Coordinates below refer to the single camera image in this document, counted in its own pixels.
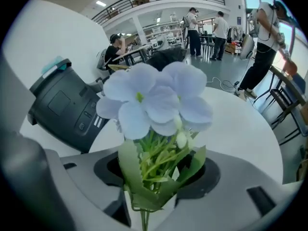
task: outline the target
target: dark jeans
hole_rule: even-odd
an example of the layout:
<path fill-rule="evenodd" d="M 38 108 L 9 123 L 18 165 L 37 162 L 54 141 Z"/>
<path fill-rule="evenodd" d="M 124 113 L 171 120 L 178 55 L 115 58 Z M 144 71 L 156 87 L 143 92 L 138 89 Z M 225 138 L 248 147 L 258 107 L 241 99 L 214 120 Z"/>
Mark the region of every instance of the dark jeans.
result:
<path fill-rule="evenodd" d="M 191 55 L 201 55 L 201 41 L 196 30 L 188 30 Z"/>
<path fill-rule="evenodd" d="M 243 81 L 240 84 L 240 89 L 246 90 L 247 88 L 253 89 L 263 80 L 265 75 L 272 65 L 276 51 L 271 49 L 269 46 L 258 43 L 255 63 L 250 67 L 245 74 Z"/>
<path fill-rule="evenodd" d="M 226 39 L 225 38 L 215 38 L 215 46 L 214 46 L 214 53 L 212 55 L 212 58 L 222 58 L 223 53 L 225 51 L 225 44 L 226 44 Z"/>

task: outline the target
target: black bag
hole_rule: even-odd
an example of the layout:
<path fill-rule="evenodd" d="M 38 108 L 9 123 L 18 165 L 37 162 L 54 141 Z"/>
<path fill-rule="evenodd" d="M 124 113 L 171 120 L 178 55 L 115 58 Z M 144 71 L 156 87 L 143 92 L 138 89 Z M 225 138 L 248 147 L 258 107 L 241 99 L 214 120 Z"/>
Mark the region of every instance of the black bag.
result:
<path fill-rule="evenodd" d="M 162 71 L 164 67 L 173 62 L 182 62 L 186 56 L 186 49 L 172 48 L 157 51 L 145 63 L 153 66 L 158 71 Z"/>

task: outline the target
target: flower petal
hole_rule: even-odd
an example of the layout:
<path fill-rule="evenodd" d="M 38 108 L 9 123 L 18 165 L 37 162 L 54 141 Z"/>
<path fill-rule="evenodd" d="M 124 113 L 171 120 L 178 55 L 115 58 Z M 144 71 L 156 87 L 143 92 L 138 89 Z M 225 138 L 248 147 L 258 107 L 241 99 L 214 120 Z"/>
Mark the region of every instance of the flower petal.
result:
<path fill-rule="evenodd" d="M 156 75 L 156 86 L 171 87 L 174 90 L 173 78 L 166 73 L 158 72 Z"/>
<path fill-rule="evenodd" d="M 164 74 L 169 74 L 172 78 L 174 78 L 177 75 L 178 71 L 185 67 L 187 67 L 185 63 L 173 62 L 164 67 L 162 72 Z"/>
<path fill-rule="evenodd" d="M 141 104 L 151 120 L 166 123 L 179 113 L 180 101 L 170 87 L 155 87 Z"/>
<path fill-rule="evenodd" d="M 156 133 L 163 136 L 174 135 L 177 131 L 177 128 L 173 120 L 168 121 L 166 123 L 156 123 L 154 121 L 151 121 L 151 127 Z"/>
<path fill-rule="evenodd" d="M 119 110 L 119 121 L 124 136 L 130 140 L 142 139 L 150 129 L 149 118 L 138 102 L 128 102 Z"/>
<path fill-rule="evenodd" d="M 136 92 L 130 85 L 128 73 L 120 71 L 120 73 L 116 74 L 117 72 L 112 74 L 103 86 L 106 97 L 118 101 L 135 100 Z"/>
<path fill-rule="evenodd" d="M 212 125 L 212 121 L 206 123 L 193 123 L 183 120 L 183 124 L 186 129 L 192 129 L 194 132 L 201 132 L 207 130 Z"/>
<path fill-rule="evenodd" d="M 135 92 L 147 94 L 155 85 L 158 70 L 148 64 L 137 64 L 129 72 L 129 81 Z"/>
<path fill-rule="evenodd" d="M 98 116 L 106 119 L 116 118 L 122 102 L 111 100 L 107 97 L 102 97 L 96 104 L 96 113 Z"/>
<path fill-rule="evenodd" d="M 213 119 L 212 107 L 200 97 L 182 98 L 180 114 L 186 121 L 193 123 L 208 123 Z"/>
<path fill-rule="evenodd" d="M 187 65 L 176 74 L 174 85 L 181 98 L 197 97 L 204 91 L 206 75 L 202 70 Z"/>

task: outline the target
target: round table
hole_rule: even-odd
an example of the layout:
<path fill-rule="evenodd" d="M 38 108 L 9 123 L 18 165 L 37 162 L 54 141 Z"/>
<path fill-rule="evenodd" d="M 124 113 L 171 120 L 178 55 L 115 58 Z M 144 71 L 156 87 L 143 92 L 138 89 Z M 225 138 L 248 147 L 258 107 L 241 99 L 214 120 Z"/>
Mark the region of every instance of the round table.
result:
<path fill-rule="evenodd" d="M 277 139 L 263 116 L 231 93 L 207 87 L 201 95 L 214 110 L 212 126 L 200 132 L 195 146 L 244 159 L 282 184 L 282 155 Z M 96 137 L 91 152 L 123 143 L 124 137 L 110 120 Z"/>

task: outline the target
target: person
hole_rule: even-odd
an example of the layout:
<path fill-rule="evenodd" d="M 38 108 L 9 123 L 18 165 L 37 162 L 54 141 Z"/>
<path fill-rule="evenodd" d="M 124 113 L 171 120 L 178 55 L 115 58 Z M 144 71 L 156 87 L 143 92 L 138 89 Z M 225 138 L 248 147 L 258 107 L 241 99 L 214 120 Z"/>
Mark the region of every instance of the person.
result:
<path fill-rule="evenodd" d="M 199 37 L 198 25 L 202 26 L 202 23 L 197 22 L 194 16 L 198 11 L 195 8 L 190 8 L 187 14 L 187 20 L 189 22 L 188 36 L 190 42 L 191 56 L 201 56 L 201 41 Z"/>
<path fill-rule="evenodd" d="M 257 53 L 255 62 L 245 74 L 240 86 L 236 89 L 236 94 L 243 100 L 245 91 L 253 97 L 257 98 L 254 88 L 261 82 L 269 71 L 277 50 L 282 55 L 286 45 L 279 33 L 279 19 L 286 17 L 287 11 L 284 5 L 274 0 L 274 5 L 262 2 L 257 11 L 257 20 L 260 23 L 260 29 L 257 39 Z"/>
<path fill-rule="evenodd" d="M 228 23 L 223 18 L 224 13 L 222 11 L 218 11 L 217 18 L 214 20 L 214 30 L 213 33 L 216 34 L 215 37 L 215 45 L 214 52 L 210 60 L 221 61 L 223 53 L 225 51 L 225 44 L 227 40 L 228 34 Z"/>
<path fill-rule="evenodd" d="M 110 36 L 111 45 L 108 46 L 105 54 L 105 63 L 119 64 L 119 60 L 113 62 L 113 59 L 125 54 L 125 39 L 121 35 L 113 34 Z M 106 69 L 111 74 L 111 68 L 106 64 Z"/>

